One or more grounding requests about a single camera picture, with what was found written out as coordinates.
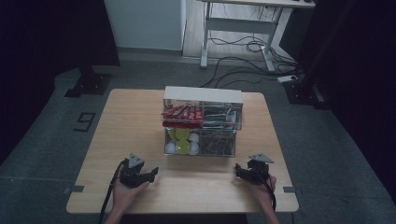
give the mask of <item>gray carpet floor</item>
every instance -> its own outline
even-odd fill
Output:
[[[219,73],[231,68],[222,66]],[[213,64],[203,70],[197,63],[121,61],[121,67],[95,67],[113,76],[104,95],[80,98],[64,97],[78,70],[57,76],[48,104],[0,167],[0,223],[97,223],[98,215],[68,214],[65,208],[109,92],[198,87],[214,69]],[[225,82],[235,79],[261,77],[245,74]],[[279,213],[282,223],[396,223],[395,204],[332,111],[289,104],[273,80],[227,88],[265,96],[300,205],[293,215]],[[86,133],[74,131],[81,127],[81,113],[96,113]],[[248,214],[247,222],[264,223],[261,214]]]

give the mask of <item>forearm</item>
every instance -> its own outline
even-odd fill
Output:
[[[110,214],[108,215],[105,224],[118,224],[120,223],[123,215],[124,215],[124,211],[122,209],[113,207],[113,209],[111,209]]]
[[[267,224],[280,224],[279,219],[277,219],[276,213],[272,207],[271,196],[262,195],[259,199],[260,207],[264,213],[265,223]]]

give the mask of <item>desk leg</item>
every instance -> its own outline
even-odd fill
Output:
[[[210,3],[207,3],[206,8],[206,17],[205,17],[205,34],[204,34],[204,42],[202,43],[201,49],[201,67],[207,68],[207,33],[208,33],[208,23],[210,22]]]
[[[265,63],[267,64],[268,71],[270,72],[275,72],[275,68],[269,56],[269,49],[271,48],[272,41],[274,40],[276,27],[279,24],[280,15],[282,15],[282,10],[283,7],[278,7],[276,9],[275,20],[271,27],[270,34],[268,35],[267,43],[265,44],[265,46],[262,46],[262,56],[264,56]]]

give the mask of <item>power strip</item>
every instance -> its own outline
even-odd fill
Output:
[[[288,81],[294,81],[297,80],[297,76],[293,75],[293,76],[287,76],[287,77],[279,77],[277,79],[278,83],[284,83],[284,82],[288,82]]]

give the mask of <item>white wall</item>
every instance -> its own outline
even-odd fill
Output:
[[[105,0],[117,47],[181,50],[186,0]]]

